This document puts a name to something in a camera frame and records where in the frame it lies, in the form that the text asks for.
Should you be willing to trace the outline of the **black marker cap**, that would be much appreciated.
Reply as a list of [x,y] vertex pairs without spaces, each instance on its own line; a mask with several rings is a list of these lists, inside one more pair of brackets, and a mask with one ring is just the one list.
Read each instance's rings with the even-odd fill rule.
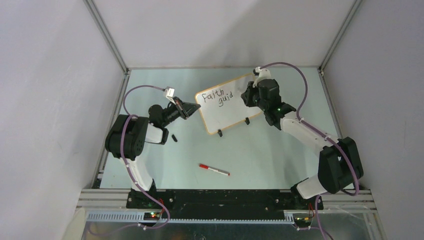
[[172,139],[173,139],[174,142],[178,142],[178,139],[177,139],[177,137],[174,134],[172,134],[171,137],[172,137]]

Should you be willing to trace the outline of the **white whiteboard yellow frame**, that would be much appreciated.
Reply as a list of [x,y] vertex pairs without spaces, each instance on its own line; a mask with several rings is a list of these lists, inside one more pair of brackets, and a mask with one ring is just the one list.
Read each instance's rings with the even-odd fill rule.
[[216,134],[263,113],[258,107],[245,106],[241,98],[248,83],[254,80],[255,76],[248,73],[195,95],[194,99],[200,105],[200,115],[208,134]]

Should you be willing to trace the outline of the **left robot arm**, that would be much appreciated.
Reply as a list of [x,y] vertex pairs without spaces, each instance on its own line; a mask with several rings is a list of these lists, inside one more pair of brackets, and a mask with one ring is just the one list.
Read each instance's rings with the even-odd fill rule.
[[198,103],[185,102],[173,97],[163,108],[154,104],[148,109],[148,117],[120,114],[109,130],[104,147],[123,163],[130,179],[131,188],[141,192],[138,201],[145,208],[153,208],[158,202],[158,194],[151,190],[155,185],[141,155],[146,143],[166,144],[169,136],[167,126],[175,120],[188,119],[201,108]]

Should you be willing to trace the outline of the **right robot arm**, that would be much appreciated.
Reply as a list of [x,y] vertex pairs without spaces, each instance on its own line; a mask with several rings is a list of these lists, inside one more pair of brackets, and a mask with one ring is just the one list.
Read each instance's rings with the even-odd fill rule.
[[295,137],[318,156],[317,174],[294,185],[290,201],[295,208],[304,209],[312,197],[336,194],[350,184],[355,189],[353,195],[359,193],[359,179],[364,170],[352,138],[337,138],[306,122],[293,106],[282,101],[279,84],[274,79],[250,81],[241,99],[247,107],[262,110],[270,126]]

